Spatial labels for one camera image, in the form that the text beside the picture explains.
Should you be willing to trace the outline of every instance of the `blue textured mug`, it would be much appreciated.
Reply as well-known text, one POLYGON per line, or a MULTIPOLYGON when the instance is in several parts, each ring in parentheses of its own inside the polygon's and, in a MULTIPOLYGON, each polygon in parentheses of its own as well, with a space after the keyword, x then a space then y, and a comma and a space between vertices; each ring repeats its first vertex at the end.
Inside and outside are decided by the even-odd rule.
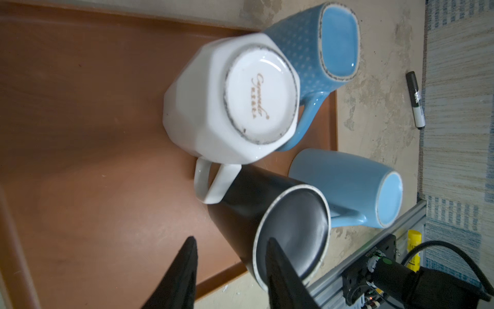
POLYGON ((324 3, 263 32, 300 76, 300 105, 304 105, 304 111, 294 136, 278 149, 286 151, 302 139, 329 93, 355 77, 360 61, 359 24, 346 6, 324 3))

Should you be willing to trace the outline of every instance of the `yellow glue stick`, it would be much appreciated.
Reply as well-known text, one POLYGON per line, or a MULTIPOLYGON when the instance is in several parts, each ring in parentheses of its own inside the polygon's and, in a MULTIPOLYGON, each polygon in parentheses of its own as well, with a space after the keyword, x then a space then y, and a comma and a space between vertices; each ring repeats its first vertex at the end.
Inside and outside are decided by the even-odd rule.
MULTIPOLYGON (((408 245, 407 250, 410 252, 413 248, 422 243, 422 234, 415 230, 408 230, 408 245)), ((407 267, 413 271, 417 271, 420 268, 420 253, 417 253, 408 263, 407 267)))

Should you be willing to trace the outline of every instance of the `blue mug handle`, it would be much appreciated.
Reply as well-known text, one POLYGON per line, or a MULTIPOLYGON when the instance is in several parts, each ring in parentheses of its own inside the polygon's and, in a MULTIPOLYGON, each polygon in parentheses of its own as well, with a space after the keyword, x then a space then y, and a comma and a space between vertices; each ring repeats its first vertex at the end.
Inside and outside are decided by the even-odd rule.
POLYGON ((285 144, 283 144, 283 146, 278 148, 277 151, 290 150, 295 147, 298 142, 300 142, 309 129, 322 103, 326 100, 330 93, 331 92, 328 91, 312 92, 301 100, 300 105, 304 105, 304 111, 302 113, 302 117, 300 117, 300 120, 298 121, 295 134, 285 144))
MULTIPOLYGON (((331 210, 336 208, 336 206, 331 205, 331 210)), ((356 226, 364 225, 367 222, 367 218, 364 214, 351 209, 345 209, 337 207, 339 215, 331 217, 331 228, 341 227, 341 226, 356 226)))

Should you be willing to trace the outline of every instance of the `mug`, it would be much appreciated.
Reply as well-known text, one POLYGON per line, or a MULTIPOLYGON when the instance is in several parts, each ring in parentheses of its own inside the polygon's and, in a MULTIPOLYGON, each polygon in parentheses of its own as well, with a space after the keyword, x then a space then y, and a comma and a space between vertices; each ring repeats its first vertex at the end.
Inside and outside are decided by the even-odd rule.
POLYGON ((221 201, 241 169, 283 145, 295 132, 300 79, 265 34, 204 45, 166 91, 163 126, 198 157, 197 198, 221 201), (211 163, 221 167, 208 187, 211 163))
POLYGON ((266 249, 274 237, 306 285, 329 245, 328 203, 317 188, 245 165, 209 216, 264 291, 266 249))
POLYGON ((386 228, 396 220, 403 198, 400 174, 373 160, 338 151, 304 149, 289 177, 318 188, 331 209, 332 227, 386 228))
POLYGON ((359 24, 346 6, 324 3, 283 19, 263 32, 300 76, 300 105, 304 111, 294 136, 278 149, 286 151, 300 142, 329 93, 357 74, 359 24))

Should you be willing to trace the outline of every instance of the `mug bottom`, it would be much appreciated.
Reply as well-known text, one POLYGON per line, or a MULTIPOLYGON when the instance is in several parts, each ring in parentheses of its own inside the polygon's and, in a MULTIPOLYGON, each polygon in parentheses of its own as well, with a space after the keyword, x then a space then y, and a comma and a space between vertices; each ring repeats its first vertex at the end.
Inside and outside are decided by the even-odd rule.
POLYGON ((403 182, 400 174, 390 172, 382 181, 377 198, 377 218, 382 227, 390 226, 400 212, 403 182))

